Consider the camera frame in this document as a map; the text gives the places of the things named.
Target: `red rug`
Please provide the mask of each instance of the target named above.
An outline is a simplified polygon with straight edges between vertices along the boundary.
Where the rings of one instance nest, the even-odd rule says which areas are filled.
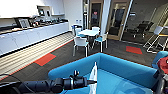
[[[36,61],[34,61],[34,63],[37,63],[40,66],[43,66],[46,63],[48,63],[50,60],[54,59],[55,57],[56,57],[55,55],[48,53],[45,56],[43,56],[43,57],[37,59]]]
[[[131,47],[131,46],[126,46],[126,51],[131,53],[136,53],[136,54],[142,54],[142,51],[140,48]]]

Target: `cushion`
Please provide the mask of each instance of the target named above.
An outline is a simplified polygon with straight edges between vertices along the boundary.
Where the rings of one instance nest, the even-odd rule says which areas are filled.
[[[142,85],[98,69],[96,94],[153,94],[152,90]],[[90,88],[68,90],[66,94],[89,94]]]

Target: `cabinet door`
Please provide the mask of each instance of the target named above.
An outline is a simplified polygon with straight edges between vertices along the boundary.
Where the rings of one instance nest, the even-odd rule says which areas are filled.
[[[49,38],[55,36],[54,31],[53,31],[53,25],[46,26],[45,29],[47,31],[47,35],[49,36]]]
[[[10,34],[0,35],[0,44],[0,50],[3,54],[18,49],[18,46],[15,43],[15,39],[12,38]]]
[[[25,30],[25,32],[31,44],[34,44],[40,41],[40,38],[39,38],[39,35],[37,34],[36,29]]]
[[[59,26],[60,26],[59,24],[53,25],[53,31],[54,31],[55,36],[59,35],[59,32],[60,32]]]
[[[37,28],[37,29],[38,29],[38,35],[40,37],[40,40],[45,40],[45,39],[49,38],[48,35],[47,35],[45,27],[40,27],[40,28]]]
[[[59,34],[64,33],[64,31],[65,31],[65,23],[60,23]]]
[[[24,31],[13,32],[11,35],[15,39],[15,42],[19,48],[28,46],[30,44],[30,41]]]
[[[3,55],[2,51],[0,50],[0,56]]]
[[[65,14],[63,0],[58,0],[59,2],[59,14]]]
[[[69,23],[65,22],[65,32],[69,31]]]

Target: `blue object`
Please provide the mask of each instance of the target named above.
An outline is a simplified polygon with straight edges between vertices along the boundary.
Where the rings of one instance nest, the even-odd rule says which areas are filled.
[[[96,94],[153,94],[151,88],[156,79],[153,77],[156,69],[123,60],[103,53],[71,62],[55,68],[48,73],[49,79],[69,77],[74,70],[79,76],[89,79],[90,72],[97,62]],[[68,90],[66,94],[89,94],[90,87]]]
[[[160,58],[166,57],[168,56],[168,52],[167,51],[160,51],[157,53],[155,59],[152,62],[152,67],[155,69],[159,69],[157,62],[160,60]]]

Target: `glass door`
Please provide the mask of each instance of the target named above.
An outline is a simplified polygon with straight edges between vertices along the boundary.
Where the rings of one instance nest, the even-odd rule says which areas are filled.
[[[102,8],[104,0],[90,0],[89,29],[101,26]]]
[[[132,0],[114,0],[111,3],[106,31],[109,39],[121,40]]]

